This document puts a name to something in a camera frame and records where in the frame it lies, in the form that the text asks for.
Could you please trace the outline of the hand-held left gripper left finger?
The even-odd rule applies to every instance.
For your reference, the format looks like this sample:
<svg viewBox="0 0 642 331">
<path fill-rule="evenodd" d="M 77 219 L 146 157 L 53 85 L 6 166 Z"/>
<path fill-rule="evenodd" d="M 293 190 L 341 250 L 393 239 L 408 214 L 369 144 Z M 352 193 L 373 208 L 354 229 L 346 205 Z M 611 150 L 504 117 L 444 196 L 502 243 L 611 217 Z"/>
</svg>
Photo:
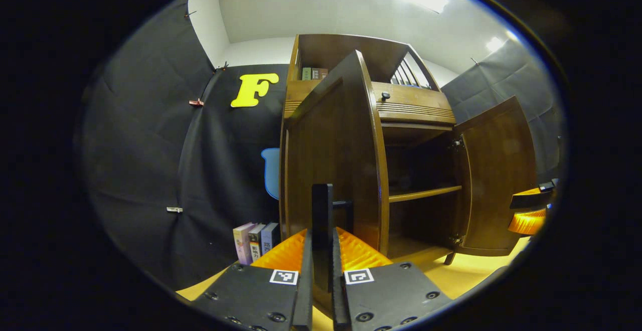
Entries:
<svg viewBox="0 0 642 331">
<path fill-rule="evenodd" d="M 252 265 L 231 265 L 191 305 L 227 330 L 310 330 L 312 279 L 311 233 L 303 230 Z"/>
</svg>

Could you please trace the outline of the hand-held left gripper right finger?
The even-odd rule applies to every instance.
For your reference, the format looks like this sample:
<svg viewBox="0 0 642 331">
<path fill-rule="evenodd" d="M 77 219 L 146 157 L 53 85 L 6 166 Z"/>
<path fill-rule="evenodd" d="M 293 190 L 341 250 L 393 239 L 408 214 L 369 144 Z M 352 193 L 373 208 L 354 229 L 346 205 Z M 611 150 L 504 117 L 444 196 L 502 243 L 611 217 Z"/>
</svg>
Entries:
<svg viewBox="0 0 642 331">
<path fill-rule="evenodd" d="M 394 263 L 341 228 L 331 283 L 335 330 L 406 330 L 452 303 L 417 265 Z"/>
</svg>

